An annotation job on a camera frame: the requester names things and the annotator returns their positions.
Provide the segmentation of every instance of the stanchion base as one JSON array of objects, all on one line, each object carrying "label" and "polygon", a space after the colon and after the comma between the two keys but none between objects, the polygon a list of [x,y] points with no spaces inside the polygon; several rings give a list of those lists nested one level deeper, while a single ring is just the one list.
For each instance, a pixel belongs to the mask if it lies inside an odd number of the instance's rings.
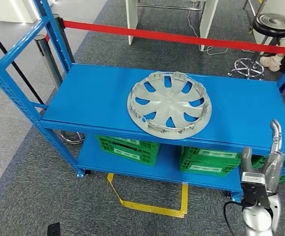
[{"label": "stanchion base", "polygon": [[248,80],[257,77],[259,80],[263,80],[264,67],[259,61],[251,62],[250,58],[240,58],[235,61],[234,68],[228,73],[228,75],[232,76],[233,72],[237,72]]},{"label": "stanchion base", "polygon": [[60,131],[60,136],[69,144],[81,144],[86,138],[85,134],[78,132]]}]

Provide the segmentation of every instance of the person's foot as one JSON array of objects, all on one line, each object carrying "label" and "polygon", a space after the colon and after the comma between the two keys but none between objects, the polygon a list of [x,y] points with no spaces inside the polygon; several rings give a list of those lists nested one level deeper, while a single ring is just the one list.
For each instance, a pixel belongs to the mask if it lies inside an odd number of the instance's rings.
[{"label": "person's foot", "polygon": [[276,72],[280,69],[281,63],[280,61],[276,61],[274,59],[274,56],[272,57],[261,57],[259,60],[262,65],[265,67],[269,68],[269,70],[272,72]]}]

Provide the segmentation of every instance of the silver stanchion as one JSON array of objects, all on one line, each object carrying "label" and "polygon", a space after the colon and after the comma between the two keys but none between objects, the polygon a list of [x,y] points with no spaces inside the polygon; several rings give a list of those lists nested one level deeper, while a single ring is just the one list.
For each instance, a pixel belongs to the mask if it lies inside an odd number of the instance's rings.
[{"label": "silver stanchion", "polygon": [[63,39],[65,42],[65,45],[66,46],[67,51],[69,52],[69,57],[71,58],[72,63],[75,63],[75,58],[72,55],[72,49],[69,46],[69,41],[67,40],[66,34],[65,33],[65,25],[63,21],[63,18],[60,17],[58,14],[54,14],[54,20],[58,24],[58,27],[60,29],[60,33],[62,34]]},{"label": "silver stanchion", "polygon": [[[55,63],[55,60],[52,52],[51,51],[50,46],[45,39],[45,36],[42,34],[37,35],[35,37],[35,41],[36,45],[38,46],[39,50],[40,51],[41,56],[42,57],[45,66],[50,73],[51,78],[53,80],[54,84],[55,85],[55,88],[58,90],[60,86],[62,84],[63,78],[60,75],[60,71],[58,70],[58,67]],[[63,130],[60,131],[60,135],[62,136],[63,139],[64,139],[65,141],[69,144],[80,144],[80,143],[82,143],[86,137],[83,133],[68,132],[68,131],[63,131]]]}]

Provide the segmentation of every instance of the robotic hand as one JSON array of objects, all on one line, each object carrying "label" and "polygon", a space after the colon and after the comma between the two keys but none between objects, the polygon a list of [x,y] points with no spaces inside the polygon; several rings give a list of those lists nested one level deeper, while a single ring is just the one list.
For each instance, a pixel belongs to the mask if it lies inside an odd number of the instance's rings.
[{"label": "robotic hand", "polygon": [[[281,126],[274,119],[271,122],[273,143],[266,162],[260,170],[252,167],[252,150],[245,147],[240,157],[242,177],[240,185],[243,191],[242,216],[247,236],[272,236],[276,232],[280,218],[280,200],[277,193],[283,165],[284,154],[281,152]],[[224,214],[230,231],[225,206]]]}]

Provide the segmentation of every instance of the black stool seat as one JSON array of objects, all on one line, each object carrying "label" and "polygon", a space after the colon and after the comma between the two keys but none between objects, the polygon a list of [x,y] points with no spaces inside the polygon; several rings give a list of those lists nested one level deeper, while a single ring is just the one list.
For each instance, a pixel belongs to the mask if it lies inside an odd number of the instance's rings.
[{"label": "black stool seat", "polygon": [[261,14],[253,21],[253,27],[265,36],[284,38],[285,16],[271,13]]}]

